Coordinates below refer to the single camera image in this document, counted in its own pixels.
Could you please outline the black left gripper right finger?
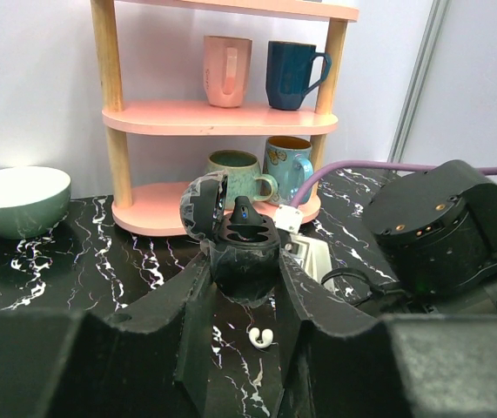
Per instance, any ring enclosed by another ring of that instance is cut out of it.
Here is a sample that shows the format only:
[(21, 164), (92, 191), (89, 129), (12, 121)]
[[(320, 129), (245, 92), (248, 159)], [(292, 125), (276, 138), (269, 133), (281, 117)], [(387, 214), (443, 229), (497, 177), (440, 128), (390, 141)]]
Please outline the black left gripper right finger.
[(497, 315), (373, 318), (279, 258), (279, 417), (497, 417)]

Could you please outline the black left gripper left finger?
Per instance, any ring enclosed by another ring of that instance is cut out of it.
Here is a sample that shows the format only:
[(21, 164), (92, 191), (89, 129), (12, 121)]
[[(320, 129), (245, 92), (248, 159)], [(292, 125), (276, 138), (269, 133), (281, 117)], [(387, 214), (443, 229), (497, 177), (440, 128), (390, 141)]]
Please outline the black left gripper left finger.
[(0, 417), (200, 417), (215, 288), (194, 258), (128, 307), (0, 311)]

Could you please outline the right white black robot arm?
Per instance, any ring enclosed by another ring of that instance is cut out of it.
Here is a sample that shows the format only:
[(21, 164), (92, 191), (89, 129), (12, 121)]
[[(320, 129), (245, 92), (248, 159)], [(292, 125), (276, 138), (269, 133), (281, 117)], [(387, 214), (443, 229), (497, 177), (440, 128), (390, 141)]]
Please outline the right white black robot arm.
[(352, 277), (368, 286), (353, 306), (382, 314), (497, 314), (497, 184), (448, 161), (384, 185), (362, 214), (396, 280), (373, 283), (342, 267), (326, 286)]

